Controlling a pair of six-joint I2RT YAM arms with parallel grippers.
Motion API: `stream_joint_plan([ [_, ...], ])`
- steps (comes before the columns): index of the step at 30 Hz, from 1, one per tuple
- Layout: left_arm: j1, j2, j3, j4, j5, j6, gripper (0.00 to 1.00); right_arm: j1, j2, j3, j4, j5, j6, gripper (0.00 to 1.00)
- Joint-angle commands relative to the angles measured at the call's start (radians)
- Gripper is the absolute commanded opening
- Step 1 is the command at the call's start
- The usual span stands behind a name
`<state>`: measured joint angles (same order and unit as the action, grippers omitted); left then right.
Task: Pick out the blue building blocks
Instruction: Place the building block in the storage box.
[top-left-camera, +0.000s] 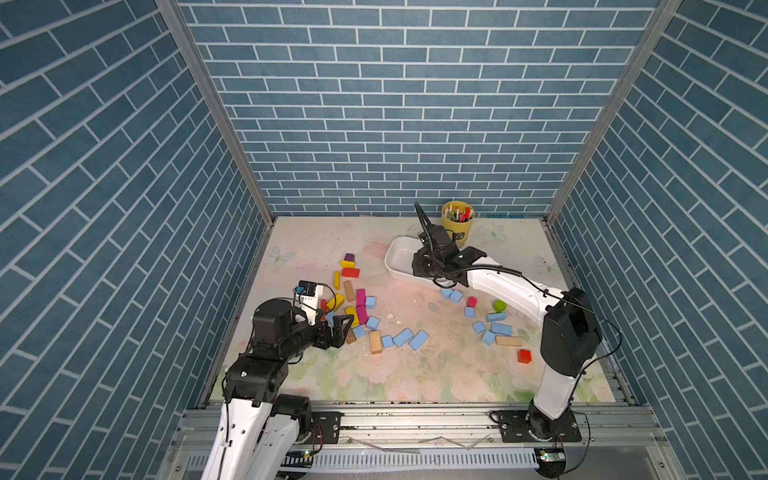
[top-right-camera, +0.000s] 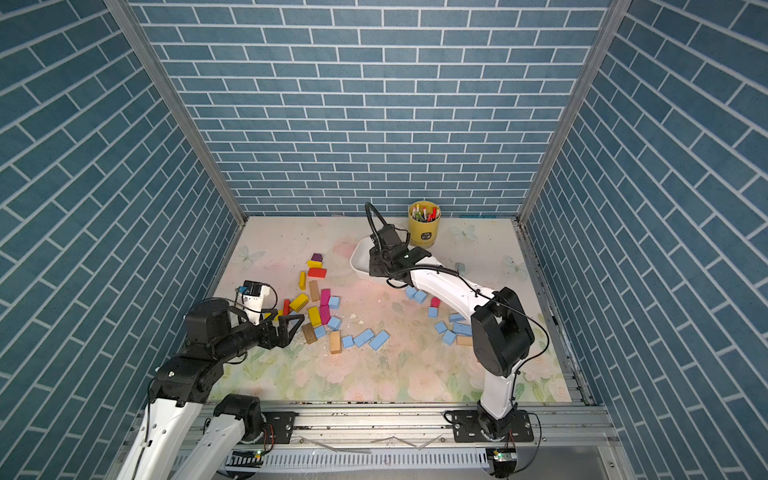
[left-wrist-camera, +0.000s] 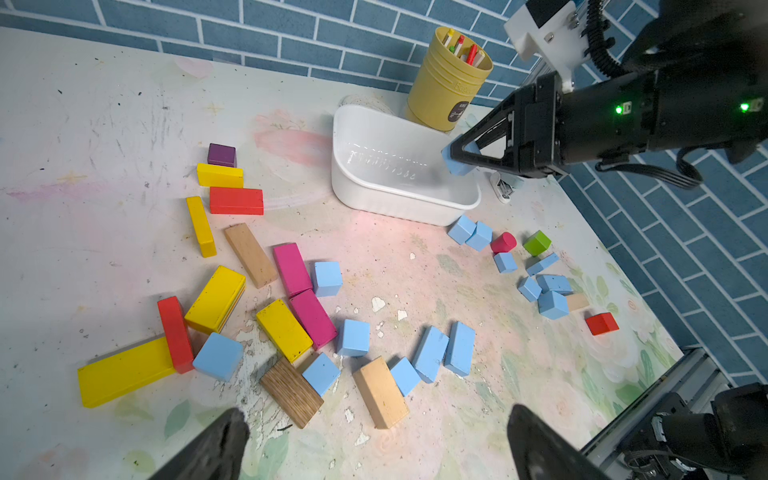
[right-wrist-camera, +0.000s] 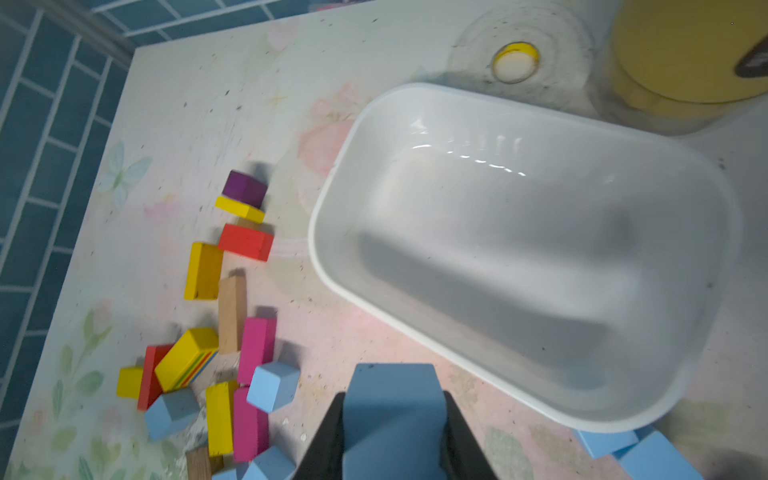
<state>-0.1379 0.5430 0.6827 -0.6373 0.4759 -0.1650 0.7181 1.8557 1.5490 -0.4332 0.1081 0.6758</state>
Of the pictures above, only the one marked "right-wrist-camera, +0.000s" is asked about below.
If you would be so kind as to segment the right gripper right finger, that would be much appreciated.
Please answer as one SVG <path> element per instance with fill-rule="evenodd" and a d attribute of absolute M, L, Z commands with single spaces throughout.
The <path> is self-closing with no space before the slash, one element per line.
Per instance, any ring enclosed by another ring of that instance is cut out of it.
<path fill-rule="evenodd" d="M 497 480 L 482 448 L 450 392 L 444 391 L 447 423 L 441 440 L 441 467 L 447 479 Z"/>

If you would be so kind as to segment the white rectangular dish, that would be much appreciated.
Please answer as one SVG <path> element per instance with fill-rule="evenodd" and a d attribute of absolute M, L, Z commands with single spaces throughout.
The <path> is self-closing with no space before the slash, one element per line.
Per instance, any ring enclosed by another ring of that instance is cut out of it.
<path fill-rule="evenodd" d="M 742 237 L 727 177 L 674 139 L 429 83 L 357 116 L 308 232 L 334 293 L 600 433 L 684 396 Z"/>

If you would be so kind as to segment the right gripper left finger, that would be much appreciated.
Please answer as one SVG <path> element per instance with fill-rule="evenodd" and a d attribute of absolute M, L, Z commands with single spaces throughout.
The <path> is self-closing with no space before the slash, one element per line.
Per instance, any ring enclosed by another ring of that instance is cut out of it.
<path fill-rule="evenodd" d="M 293 480 L 342 480 L 344 454 L 343 407 L 346 393 L 331 402 Z"/>

